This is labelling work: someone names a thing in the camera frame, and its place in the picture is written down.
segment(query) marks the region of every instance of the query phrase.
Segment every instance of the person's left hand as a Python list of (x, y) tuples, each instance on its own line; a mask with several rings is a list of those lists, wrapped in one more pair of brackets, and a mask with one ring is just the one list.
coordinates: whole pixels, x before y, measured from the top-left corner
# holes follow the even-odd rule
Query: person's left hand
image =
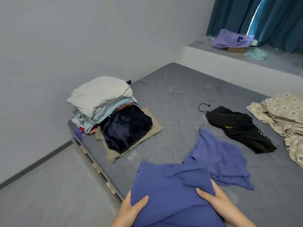
[(148, 200), (149, 197), (146, 195), (137, 204), (131, 206), (131, 191), (129, 191), (111, 227), (131, 227)]

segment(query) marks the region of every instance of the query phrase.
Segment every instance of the bed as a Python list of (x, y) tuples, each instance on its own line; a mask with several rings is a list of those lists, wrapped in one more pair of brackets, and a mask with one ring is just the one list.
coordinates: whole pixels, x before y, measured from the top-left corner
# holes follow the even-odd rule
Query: bed
[[(208, 76), (185, 66), (171, 63), (131, 84), (140, 108), (149, 108), (164, 129), (141, 143), (114, 164), (106, 162), (106, 152), (95, 136), (74, 134), (73, 141), (91, 161), (112, 193), (122, 200), (131, 189), (141, 161), (155, 164), (181, 163), (198, 137), (199, 127), (206, 128), (219, 139), (237, 145), (248, 160), (248, 170), (255, 190), (238, 186), (222, 189), (240, 210), (261, 226), (302, 226), (303, 169), (296, 165), (285, 150), (283, 137), (267, 124), (254, 118), (246, 109), (251, 102), (267, 96)], [(250, 114), (254, 124), (277, 147), (275, 152), (256, 155), (243, 144), (225, 136), (223, 130), (211, 126), (203, 110), (222, 105), (233, 111)]]

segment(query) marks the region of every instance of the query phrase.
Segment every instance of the curtain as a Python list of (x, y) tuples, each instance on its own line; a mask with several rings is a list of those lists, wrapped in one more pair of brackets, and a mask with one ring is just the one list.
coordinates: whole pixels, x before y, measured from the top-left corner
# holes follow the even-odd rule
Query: curtain
[(261, 0), (216, 0), (206, 35), (217, 36), (222, 28), (247, 34)]
[(258, 45), (303, 53), (303, 0), (263, 0), (256, 22)]

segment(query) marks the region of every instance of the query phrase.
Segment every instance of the white folded garment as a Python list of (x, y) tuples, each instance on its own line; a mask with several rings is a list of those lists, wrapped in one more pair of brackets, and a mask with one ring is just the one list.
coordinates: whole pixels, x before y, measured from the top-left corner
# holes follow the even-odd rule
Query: white folded garment
[(132, 97), (132, 90), (124, 80), (101, 76), (73, 90), (67, 102), (93, 118), (100, 108), (118, 102), (123, 97)]

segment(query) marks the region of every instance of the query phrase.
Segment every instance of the dark velvet garment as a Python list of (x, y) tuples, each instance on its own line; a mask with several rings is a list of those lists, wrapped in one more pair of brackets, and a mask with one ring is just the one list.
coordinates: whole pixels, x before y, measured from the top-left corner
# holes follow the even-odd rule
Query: dark velvet garment
[(248, 114), (233, 112), (220, 106), (206, 113), (209, 123), (222, 128), (224, 133), (252, 149), (256, 154), (273, 152), (276, 147), (252, 122)]
[(152, 119), (135, 105), (113, 112), (100, 124), (109, 149), (123, 153), (152, 128)]

